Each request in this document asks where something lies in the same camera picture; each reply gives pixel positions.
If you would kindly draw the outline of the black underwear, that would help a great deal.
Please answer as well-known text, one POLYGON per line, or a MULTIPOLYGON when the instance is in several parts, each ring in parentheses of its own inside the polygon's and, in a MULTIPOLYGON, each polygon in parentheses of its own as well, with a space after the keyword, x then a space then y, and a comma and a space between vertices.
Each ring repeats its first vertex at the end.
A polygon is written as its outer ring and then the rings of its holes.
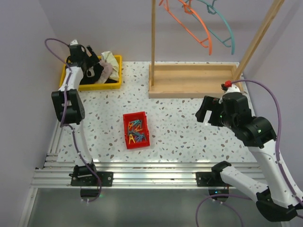
POLYGON ((80 85, 95 84, 101 77, 104 67, 97 63, 93 67, 85 71, 83 79, 80 81, 80 85))

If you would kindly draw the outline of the orange plastic hanger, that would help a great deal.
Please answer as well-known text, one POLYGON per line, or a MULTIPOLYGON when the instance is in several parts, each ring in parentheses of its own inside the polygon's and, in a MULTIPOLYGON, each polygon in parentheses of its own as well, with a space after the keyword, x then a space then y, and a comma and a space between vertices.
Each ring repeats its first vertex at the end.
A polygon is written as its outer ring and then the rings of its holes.
POLYGON ((203 28, 203 30, 206 33, 205 39, 199 39, 194 33, 192 33, 186 26, 183 24, 170 10, 169 8, 169 1, 168 0, 161 0, 159 2, 159 6, 163 6, 164 9, 168 12, 170 16, 174 18, 175 21, 177 21, 203 48, 208 49, 208 54, 211 55, 213 52, 213 43, 212 38, 210 35, 210 32, 208 28, 206 27, 205 22, 201 19, 201 17, 197 14, 197 12, 192 8, 192 1, 191 0, 179 0, 179 2, 182 4, 183 11, 192 16, 196 16, 200 26, 203 28))

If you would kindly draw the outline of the blue clothespin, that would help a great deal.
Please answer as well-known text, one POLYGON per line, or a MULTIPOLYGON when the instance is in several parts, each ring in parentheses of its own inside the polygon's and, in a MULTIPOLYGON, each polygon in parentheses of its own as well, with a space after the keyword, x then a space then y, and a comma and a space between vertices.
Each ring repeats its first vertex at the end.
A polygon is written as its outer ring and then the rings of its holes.
POLYGON ((142 140, 146 140, 146 137, 144 134, 141 134, 140 136, 136 137, 136 142, 141 142, 142 140))

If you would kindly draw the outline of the yellow clothespin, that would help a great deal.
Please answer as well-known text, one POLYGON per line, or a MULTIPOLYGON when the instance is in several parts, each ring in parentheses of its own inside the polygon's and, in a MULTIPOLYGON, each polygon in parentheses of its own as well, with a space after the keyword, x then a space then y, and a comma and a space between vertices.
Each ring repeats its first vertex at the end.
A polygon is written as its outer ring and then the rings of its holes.
POLYGON ((129 144, 131 144, 131 143, 136 143, 132 134, 129 135, 129 144))

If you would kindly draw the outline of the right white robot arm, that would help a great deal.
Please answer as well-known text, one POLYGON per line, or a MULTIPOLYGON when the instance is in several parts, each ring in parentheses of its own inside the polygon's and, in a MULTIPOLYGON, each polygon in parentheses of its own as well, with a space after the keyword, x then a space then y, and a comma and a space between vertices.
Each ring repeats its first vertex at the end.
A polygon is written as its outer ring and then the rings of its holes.
POLYGON ((222 98, 205 96, 195 116, 203 122, 210 111, 209 124, 227 127, 241 140, 259 164, 266 184, 244 175, 227 161, 214 165, 211 180, 215 185, 229 184, 253 200, 261 215, 271 222, 287 222, 295 218, 303 208, 303 193, 292 177, 288 180, 291 191, 279 166, 283 159, 277 158, 277 136, 271 123, 264 117, 251 113, 248 99, 240 92, 224 94, 222 98))

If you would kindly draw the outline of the teal plastic hanger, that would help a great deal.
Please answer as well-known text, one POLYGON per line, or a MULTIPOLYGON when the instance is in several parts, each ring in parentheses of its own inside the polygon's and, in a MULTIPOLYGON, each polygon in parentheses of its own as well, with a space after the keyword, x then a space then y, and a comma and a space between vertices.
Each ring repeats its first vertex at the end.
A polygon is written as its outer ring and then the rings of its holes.
POLYGON ((229 37, 226 39, 221 39, 212 29, 210 29, 208 26, 206 26, 210 32, 210 35, 213 35, 223 46, 230 48, 231 49, 231 55, 235 54, 235 38, 234 38, 234 33, 225 19, 225 17, 214 7, 215 0, 212 1, 212 3, 208 3, 205 0, 199 0, 199 2, 203 3, 206 5, 207 13, 211 15, 218 15, 220 19, 223 21, 225 24, 228 32, 229 32, 229 37))

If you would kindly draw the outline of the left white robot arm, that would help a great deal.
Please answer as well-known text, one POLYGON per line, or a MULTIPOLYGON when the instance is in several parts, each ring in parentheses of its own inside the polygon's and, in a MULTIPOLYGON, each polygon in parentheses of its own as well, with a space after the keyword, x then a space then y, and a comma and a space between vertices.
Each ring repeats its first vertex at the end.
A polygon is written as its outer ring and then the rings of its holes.
POLYGON ((71 130, 73 150, 76 153, 75 167, 70 174, 72 186, 99 186, 100 178, 93 158, 89 153, 84 135, 83 120, 85 109, 79 95, 79 86, 86 78, 87 71, 98 62, 97 56, 89 47, 89 56, 77 40, 68 45, 70 56, 66 62, 66 76, 58 91, 51 94, 55 113, 62 127, 71 130))

